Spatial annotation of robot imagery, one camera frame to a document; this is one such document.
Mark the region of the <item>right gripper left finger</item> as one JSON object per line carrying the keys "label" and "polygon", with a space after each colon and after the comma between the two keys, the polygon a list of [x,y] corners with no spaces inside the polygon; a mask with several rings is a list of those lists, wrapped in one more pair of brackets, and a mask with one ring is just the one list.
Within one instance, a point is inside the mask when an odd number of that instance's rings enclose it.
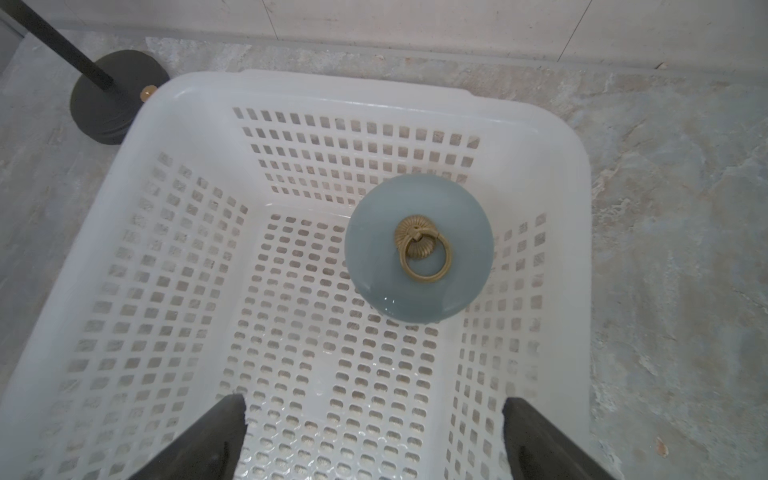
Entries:
{"label": "right gripper left finger", "polygon": [[247,432],[245,410],[241,394],[225,396],[130,479],[233,479]]}

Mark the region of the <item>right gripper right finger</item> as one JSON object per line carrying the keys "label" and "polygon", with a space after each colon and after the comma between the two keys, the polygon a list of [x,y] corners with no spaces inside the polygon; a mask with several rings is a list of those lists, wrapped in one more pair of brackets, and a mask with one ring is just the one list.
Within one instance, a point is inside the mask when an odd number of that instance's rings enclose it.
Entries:
{"label": "right gripper right finger", "polygon": [[613,479],[527,400],[508,398],[502,413],[504,447],[514,479]]}

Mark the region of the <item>white plastic basket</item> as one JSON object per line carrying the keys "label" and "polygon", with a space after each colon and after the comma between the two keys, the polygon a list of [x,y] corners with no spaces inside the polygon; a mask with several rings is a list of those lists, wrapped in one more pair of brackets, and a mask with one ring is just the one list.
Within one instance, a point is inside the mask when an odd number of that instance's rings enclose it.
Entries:
{"label": "white plastic basket", "polygon": [[[399,321],[356,290],[360,202],[471,194],[479,295]],[[506,479],[506,399],[589,443],[591,195],[577,134],[450,88],[249,70],[141,109],[1,403],[5,479],[127,479],[220,399],[245,479]]]}

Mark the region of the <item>blue tea canister back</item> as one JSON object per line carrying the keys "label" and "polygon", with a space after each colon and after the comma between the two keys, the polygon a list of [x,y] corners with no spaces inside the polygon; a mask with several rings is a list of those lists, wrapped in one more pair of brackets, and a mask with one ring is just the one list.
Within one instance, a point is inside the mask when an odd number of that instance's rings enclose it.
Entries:
{"label": "blue tea canister back", "polygon": [[404,322],[439,322],[481,293],[493,262],[487,215],[466,189],[430,174],[393,177],[352,213],[348,272],[376,310]]}

